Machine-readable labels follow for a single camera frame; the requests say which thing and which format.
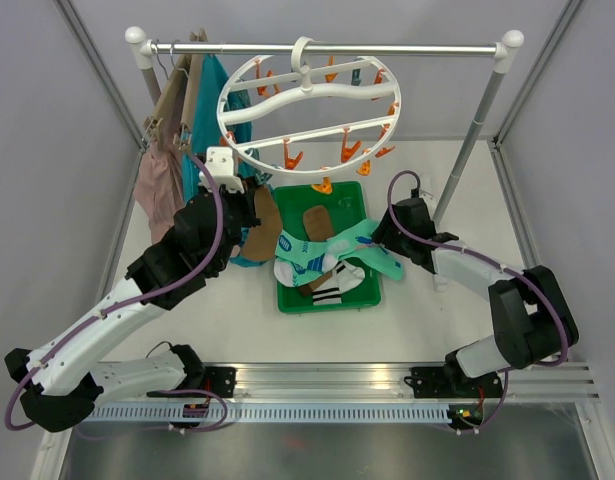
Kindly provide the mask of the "mint green patterned sock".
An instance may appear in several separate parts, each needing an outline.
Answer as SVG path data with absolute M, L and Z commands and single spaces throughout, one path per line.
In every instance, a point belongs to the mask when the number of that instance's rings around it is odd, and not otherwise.
M 371 248 L 371 235 L 377 226 L 377 221 L 364 219 L 323 242 L 301 240 L 283 230 L 275 249 L 273 272 L 276 280 L 286 287 L 314 281 L 333 270 L 340 260 Z

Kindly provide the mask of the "white round clip hanger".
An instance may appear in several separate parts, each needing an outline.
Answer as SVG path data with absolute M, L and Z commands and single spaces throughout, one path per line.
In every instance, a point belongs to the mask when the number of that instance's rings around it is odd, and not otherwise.
M 243 80 L 255 80 L 270 75 L 282 75 L 291 71 L 273 71 L 275 56 L 257 63 L 242 75 Z M 373 67 L 318 77 L 316 84 L 371 85 L 379 83 Z M 260 104 L 272 95 L 295 88 L 295 83 L 281 83 L 274 86 L 246 90 L 251 106 Z M 324 177 L 339 175 L 351 170 L 360 176 L 372 172 L 372 163 L 393 152 L 391 138 L 397 128 L 403 99 L 398 104 L 389 95 L 383 98 L 354 100 L 324 97 L 302 100 L 283 106 L 251 123 L 252 139 L 238 143 L 229 129 L 221 134 L 226 146 L 239 159 L 254 168 L 272 175 L 300 177 L 304 180 L 322 182 Z M 283 167 L 283 139 L 289 138 L 289 151 L 295 156 L 299 151 L 304 155 L 299 165 L 288 171 Z

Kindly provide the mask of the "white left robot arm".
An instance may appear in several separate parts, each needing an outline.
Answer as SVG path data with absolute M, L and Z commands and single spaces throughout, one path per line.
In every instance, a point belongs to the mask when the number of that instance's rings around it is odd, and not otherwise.
M 173 310 L 226 269 L 245 228 L 259 225 L 257 189 L 230 193 L 201 189 L 174 216 L 174 225 L 147 248 L 125 276 L 88 313 L 35 350 L 15 348 L 5 357 L 17 387 L 6 427 L 20 405 L 27 426 L 52 433 L 70 429 L 96 408 L 146 395 L 192 397 L 203 389 L 206 368 L 189 345 L 134 361 L 106 356 L 147 323 Z

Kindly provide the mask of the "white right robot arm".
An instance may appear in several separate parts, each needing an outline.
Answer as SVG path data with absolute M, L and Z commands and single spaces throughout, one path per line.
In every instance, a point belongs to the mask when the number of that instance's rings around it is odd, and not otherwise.
M 488 302 L 493 334 L 445 357 L 443 381 L 456 395 L 469 393 L 491 373 L 560 364 L 579 341 L 573 315 L 549 268 L 517 271 L 469 248 L 456 235 L 438 232 L 420 198 L 390 205 L 372 240 Z

